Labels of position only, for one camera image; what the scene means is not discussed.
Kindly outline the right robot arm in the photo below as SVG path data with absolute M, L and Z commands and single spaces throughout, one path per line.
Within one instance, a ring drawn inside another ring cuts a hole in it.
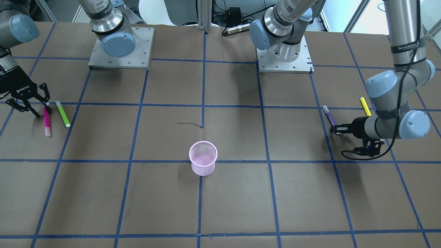
M 134 38 L 134 49 L 145 42 L 134 31 L 144 25 L 144 21 L 124 4 L 112 8 L 114 14 L 121 14 L 120 24 L 105 30 L 105 36 L 97 36 L 89 22 L 67 22 L 57 20 L 34 21 L 30 13 L 38 7 L 35 0 L 1 1 L 1 103 L 16 112 L 31 112 L 35 117 L 41 111 L 31 105 L 31 101 L 50 110 L 50 93 L 46 83 L 35 83 L 28 72 L 38 59 L 83 59 L 87 62 L 94 52 L 96 41 L 124 33 Z

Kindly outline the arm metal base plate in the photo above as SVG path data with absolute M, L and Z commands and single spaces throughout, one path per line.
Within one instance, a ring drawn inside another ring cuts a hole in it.
M 106 69 L 148 69 L 153 27 L 132 27 L 132 33 L 118 32 L 97 39 L 88 65 Z
M 278 44 L 266 50 L 256 48 L 259 71 L 268 73 L 313 73 L 306 38 L 295 45 Z

